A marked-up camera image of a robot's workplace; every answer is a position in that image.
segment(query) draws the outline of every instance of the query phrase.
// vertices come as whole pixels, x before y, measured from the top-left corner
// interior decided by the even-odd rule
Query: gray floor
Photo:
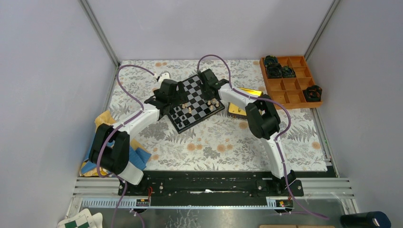
[[[340,201],[332,199],[300,200],[313,212],[325,214],[329,221],[309,215],[279,216],[273,210],[261,209],[149,209],[142,213],[147,228],[258,228],[264,224],[331,225],[342,228],[339,218],[344,214]],[[92,214],[101,212],[104,228],[110,227],[114,209],[90,208]],[[116,228],[141,228],[140,219],[127,209],[119,209]]]

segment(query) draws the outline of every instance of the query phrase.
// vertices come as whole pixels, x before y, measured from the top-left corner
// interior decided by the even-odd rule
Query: robotic arm
[[[216,98],[218,100],[228,101],[246,111],[249,129],[254,136],[260,139],[267,153],[273,179],[277,179],[280,183],[280,188],[283,188],[281,186],[283,185],[282,183],[284,183],[285,177],[280,157],[281,152],[277,149],[274,142],[274,138],[279,132],[280,117],[274,105],[270,102],[254,100],[236,93],[233,91],[235,88],[231,89],[226,79],[219,81],[210,69],[198,72],[198,75],[202,81],[201,89],[205,100]],[[262,97],[270,99],[268,95],[262,95]],[[154,96],[144,102],[144,110],[141,111],[142,113],[140,113],[137,118],[127,123],[134,115],[138,114],[135,113],[112,126],[106,124],[99,126],[91,148],[89,156],[90,161],[96,163],[101,145],[106,137],[114,128],[126,123],[111,138],[112,141],[115,141],[115,145],[113,148],[106,147],[101,159],[101,167],[119,175],[133,185],[138,185],[143,178],[143,172],[132,165],[128,160],[129,142],[140,133],[141,130],[168,114],[172,108],[186,102],[188,102],[188,100],[184,93],[182,82],[177,83],[173,80],[165,79],[160,89],[154,91]],[[295,175],[287,163],[286,167],[288,171],[286,178],[288,178],[291,183],[295,180]]]

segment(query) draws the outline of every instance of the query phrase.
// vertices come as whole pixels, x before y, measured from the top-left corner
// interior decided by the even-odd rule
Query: floor
[[[229,60],[235,86],[258,89],[266,93],[257,60]],[[197,60],[123,61],[122,65],[145,67],[151,74],[132,67],[121,70],[123,86],[141,101],[153,95],[159,87],[156,77],[168,72],[171,79],[180,81],[195,74]],[[215,75],[228,78],[228,71],[219,60],[205,60],[201,70],[211,68]],[[259,140],[249,131],[248,123],[217,113],[193,128],[178,134],[167,116],[140,132],[136,140],[152,154],[147,170],[219,170],[219,171],[269,171],[266,152]],[[139,109],[139,105],[115,85],[109,110],[117,120],[123,120]],[[281,137],[286,158],[295,171],[327,171],[323,146],[320,143],[313,114],[310,109],[289,110],[292,118],[290,130]],[[287,121],[283,111],[278,111],[282,121]]]
[[[260,225],[327,225],[342,228],[339,219],[344,215],[341,202],[337,199],[301,200],[308,209],[320,212],[330,220],[309,215],[282,215],[264,209],[148,209],[141,215],[148,228],[258,228]],[[111,224],[114,209],[89,208],[91,214],[101,212],[104,216],[103,227]],[[140,219],[133,217],[128,209],[119,209],[115,227],[142,227]]]

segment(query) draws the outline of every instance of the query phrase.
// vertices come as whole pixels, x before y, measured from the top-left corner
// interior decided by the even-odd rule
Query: blue cloth
[[[115,142],[109,142],[107,146],[112,147],[114,143]],[[88,160],[90,151],[91,148],[89,148],[86,153],[84,161],[87,163],[81,168],[81,173],[89,172],[96,167],[96,164],[93,164]],[[150,159],[150,157],[151,154],[147,153],[143,149],[137,148],[136,150],[134,150],[131,146],[129,146],[129,162],[131,162],[138,169],[144,170],[146,168],[147,161]]]

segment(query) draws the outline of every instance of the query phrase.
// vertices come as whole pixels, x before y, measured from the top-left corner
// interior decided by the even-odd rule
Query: black cylinder
[[[390,220],[380,211],[343,215],[340,222],[345,228],[391,228]]]

